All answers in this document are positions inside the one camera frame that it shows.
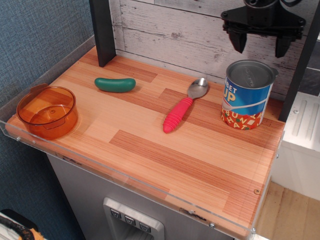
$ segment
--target dispenser button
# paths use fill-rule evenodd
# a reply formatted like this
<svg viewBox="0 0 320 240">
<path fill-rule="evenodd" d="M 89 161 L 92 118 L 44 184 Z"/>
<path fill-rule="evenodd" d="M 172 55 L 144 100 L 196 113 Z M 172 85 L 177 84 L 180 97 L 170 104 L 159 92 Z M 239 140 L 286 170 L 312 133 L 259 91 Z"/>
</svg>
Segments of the dispenser button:
<svg viewBox="0 0 320 240">
<path fill-rule="evenodd" d="M 110 208 L 110 212 L 111 212 L 111 215 L 114 216 L 115 218 L 121 219 L 121 213 L 120 212 L 118 212 L 118 211 L 116 211 L 116 210 L 114 210 L 112 208 Z"/>
<path fill-rule="evenodd" d="M 134 220 L 133 218 L 129 217 L 129 216 L 124 216 L 124 219 L 125 219 L 125 222 L 132 225 L 132 226 L 135 226 L 136 225 L 136 220 Z"/>
<path fill-rule="evenodd" d="M 142 231 L 147 232 L 147 233 L 151 233 L 150 227 L 149 227 L 148 225 L 145 225 L 145 224 L 141 223 L 141 222 L 140 222 L 140 229 L 141 229 Z"/>
</svg>

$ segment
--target blue can label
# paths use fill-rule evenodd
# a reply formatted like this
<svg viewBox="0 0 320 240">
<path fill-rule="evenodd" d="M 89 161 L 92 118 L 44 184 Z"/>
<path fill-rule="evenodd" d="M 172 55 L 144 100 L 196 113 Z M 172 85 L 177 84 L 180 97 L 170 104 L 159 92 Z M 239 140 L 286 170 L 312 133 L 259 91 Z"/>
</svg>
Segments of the blue can label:
<svg viewBox="0 0 320 240">
<path fill-rule="evenodd" d="M 262 88 L 245 88 L 225 78 L 221 118 L 229 126 L 248 130 L 260 125 L 272 84 Z"/>
</svg>

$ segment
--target spoon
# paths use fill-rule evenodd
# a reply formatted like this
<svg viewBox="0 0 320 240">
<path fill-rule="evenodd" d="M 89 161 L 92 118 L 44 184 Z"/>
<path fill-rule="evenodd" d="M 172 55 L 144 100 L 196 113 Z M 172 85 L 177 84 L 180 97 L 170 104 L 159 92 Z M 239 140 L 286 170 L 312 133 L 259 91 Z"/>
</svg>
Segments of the spoon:
<svg viewBox="0 0 320 240">
<path fill-rule="evenodd" d="M 182 99 L 166 116 L 163 122 L 163 131 L 168 134 L 174 130 L 181 122 L 188 108 L 194 102 L 194 99 L 203 97 L 208 91 L 208 82 L 201 77 L 195 80 L 189 87 L 188 97 Z"/>
</svg>

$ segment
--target red spoon handle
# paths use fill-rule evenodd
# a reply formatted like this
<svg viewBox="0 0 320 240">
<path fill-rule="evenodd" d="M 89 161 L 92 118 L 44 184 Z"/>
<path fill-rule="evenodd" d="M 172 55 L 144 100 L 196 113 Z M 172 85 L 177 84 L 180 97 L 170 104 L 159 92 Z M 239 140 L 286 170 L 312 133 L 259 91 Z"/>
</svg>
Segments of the red spoon handle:
<svg viewBox="0 0 320 240">
<path fill-rule="evenodd" d="M 191 97 L 182 99 L 166 116 L 163 122 L 163 131 L 166 134 L 170 133 L 178 126 L 193 101 L 194 100 Z"/>
</svg>

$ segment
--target screw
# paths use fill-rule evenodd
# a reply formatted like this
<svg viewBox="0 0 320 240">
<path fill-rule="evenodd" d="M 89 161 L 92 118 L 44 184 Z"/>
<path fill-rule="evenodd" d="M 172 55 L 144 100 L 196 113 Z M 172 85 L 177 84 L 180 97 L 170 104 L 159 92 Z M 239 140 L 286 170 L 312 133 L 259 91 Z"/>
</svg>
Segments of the screw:
<svg viewBox="0 0 320 240">
<path fill-rule="evenodd" d="M 209 227 L 210 227 L 211 229 L 214 229 L 214 228 L 216 227 L 216 225 L 215 225 L 213 222 L 211 222 L 211 223 L 209 224 Z"/>
<path fill-rule="evenodd" d="M 260 195 L 260 193 L 261 193 L 261 191 L 260 191 L 259 189 L 255 189 L 253 192 L 254 192 L 254 194 L 256 194 L 256 195 Z"/>
</svg>

